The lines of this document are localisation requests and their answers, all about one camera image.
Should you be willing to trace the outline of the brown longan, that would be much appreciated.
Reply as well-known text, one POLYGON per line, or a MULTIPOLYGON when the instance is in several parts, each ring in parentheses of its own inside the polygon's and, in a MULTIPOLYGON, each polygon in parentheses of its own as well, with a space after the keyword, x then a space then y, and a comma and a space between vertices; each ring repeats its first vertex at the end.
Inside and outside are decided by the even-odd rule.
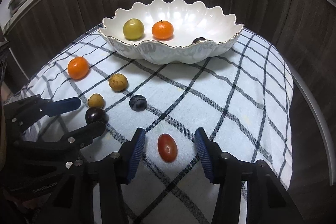
POLYGON ((121 73, 115 73, 111 75, 108 80, 109 86, 115 92, 121 92, 128 87, 127 78, 121 73))
POLYGON ((105 106, 105 101, 104 101, 103 96, 98 93, 92 94, 90 98, 88 99, 88 106, 103 109, 105 106))

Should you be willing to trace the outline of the orange mandarin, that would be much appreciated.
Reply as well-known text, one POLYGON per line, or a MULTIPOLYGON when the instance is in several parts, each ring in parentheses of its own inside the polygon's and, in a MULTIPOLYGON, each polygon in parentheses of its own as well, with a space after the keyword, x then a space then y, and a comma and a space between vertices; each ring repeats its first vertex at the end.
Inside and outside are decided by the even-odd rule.
POLYGON ((173 36, 174 27, 170 22, 160 20, 152 26, 151 32, 155 38, 167 40, 173 36))
POLYGON ((89 72, 88 61, 84 57, 75 57, 68 63, 67 71, 73 80, 80 80, 89 72))

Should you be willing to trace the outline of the red cherry tomato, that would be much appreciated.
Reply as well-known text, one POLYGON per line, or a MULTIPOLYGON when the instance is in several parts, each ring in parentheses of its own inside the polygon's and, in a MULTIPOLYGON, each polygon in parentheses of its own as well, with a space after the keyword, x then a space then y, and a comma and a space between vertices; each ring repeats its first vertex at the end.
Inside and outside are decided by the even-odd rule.
POLYGON ((173 162, 177 158, 178 147, 169 134, 162 134, 157 142, 158 153, 163 161, 173 162))

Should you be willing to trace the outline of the small blueberry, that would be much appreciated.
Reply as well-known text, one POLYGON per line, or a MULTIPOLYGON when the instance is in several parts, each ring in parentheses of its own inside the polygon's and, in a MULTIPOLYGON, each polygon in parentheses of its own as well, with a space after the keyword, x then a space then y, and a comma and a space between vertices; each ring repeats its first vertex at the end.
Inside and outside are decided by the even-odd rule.
POLYGON ((129 106, 134 111, 143 111, 147 108, 147 100, 142 95, 135 95, 131 97, 129 106))

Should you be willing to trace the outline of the green yellow round fruit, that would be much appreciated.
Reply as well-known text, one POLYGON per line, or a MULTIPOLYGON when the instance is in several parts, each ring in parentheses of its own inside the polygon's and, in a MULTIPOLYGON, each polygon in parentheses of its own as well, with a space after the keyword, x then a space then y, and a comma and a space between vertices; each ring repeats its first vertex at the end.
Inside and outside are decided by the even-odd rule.
POLYGON ((145 28, 143 23, 136 18, 128 20, 123 25, 123 34, 128 40, 138 40, 142 38, 145 28))

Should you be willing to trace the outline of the dark purple plum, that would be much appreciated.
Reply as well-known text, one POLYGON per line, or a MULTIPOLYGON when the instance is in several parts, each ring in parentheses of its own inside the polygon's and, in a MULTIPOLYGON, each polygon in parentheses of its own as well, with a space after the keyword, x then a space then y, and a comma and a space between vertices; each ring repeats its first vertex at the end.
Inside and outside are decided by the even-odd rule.
POLYGON ((197 43, 197 42, 202 42, 204 40, 205 40, 204 37, 199 37, 199 38, 194 39, 192 43, 194 44, 194 43, 197 43))

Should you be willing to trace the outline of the checkered white blue cloth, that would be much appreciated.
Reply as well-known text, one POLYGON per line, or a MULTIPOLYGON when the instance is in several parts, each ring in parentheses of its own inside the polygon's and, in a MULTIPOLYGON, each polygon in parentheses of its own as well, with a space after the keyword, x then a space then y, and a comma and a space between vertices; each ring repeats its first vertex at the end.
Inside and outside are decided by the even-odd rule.
POLYGON ((78 110, 44 117, 27 132, 27 140, 57 141, 85 125, 92 94, 101 94, 109 118, 106 132, 82 150, 88 161, 117 151, 139 127, 146 143, 135 178, 122 187, 131 223, 210 223, 219 187, 206 179, 194 144, 197 128, 237 159, 262 159, 288 188, 292 176, 289 109, 293 80, 274 46, 243 30, 224 55, 196 64, 154 65, 127 59, 96 30, 57 54, 20 91, 21 98, 40 95, 54 101, 77 97, 78 110), (67 71, 75 57, 84 57, 88 74, 73 80, 67 71), (108 80, 123 74, 128 87, 115 92, 108 80), (142 95, 147 108, 134 111, 131 97, 142 95), (169 134, 177 144, 173 162, 165 162, 157 142, 169 134))

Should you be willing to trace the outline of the white scalloped ceramic bowl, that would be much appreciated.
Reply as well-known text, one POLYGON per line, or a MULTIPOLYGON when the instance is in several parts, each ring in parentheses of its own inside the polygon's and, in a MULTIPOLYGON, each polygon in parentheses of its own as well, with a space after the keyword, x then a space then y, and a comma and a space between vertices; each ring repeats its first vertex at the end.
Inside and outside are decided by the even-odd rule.
POLYGON ((219 6, 154 0, 117 9, 114 17, 102 20, 98 32, 124 57, 165 65, 194 64, 222 55, 237 42, 243 28, 235 14, 226 15, 219 6))

